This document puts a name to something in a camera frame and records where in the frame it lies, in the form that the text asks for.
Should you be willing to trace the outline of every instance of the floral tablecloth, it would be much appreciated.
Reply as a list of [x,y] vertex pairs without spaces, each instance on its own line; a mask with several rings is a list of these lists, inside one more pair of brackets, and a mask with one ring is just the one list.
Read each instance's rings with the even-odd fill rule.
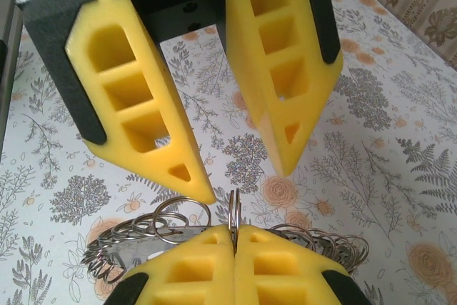
[[[353,277],[373,304],[457,304],[456,73],[375,0],[333,5],[345,66],[286,179],[216,29],[162,44],[218,197],[213,223],[239,187],[252,224],[363,235],[371,251]],[[0,166],[1,303],[100,304],[113,286],[87,276],[85,245],[175,193],[93,156],[25,30],[21,42]]]

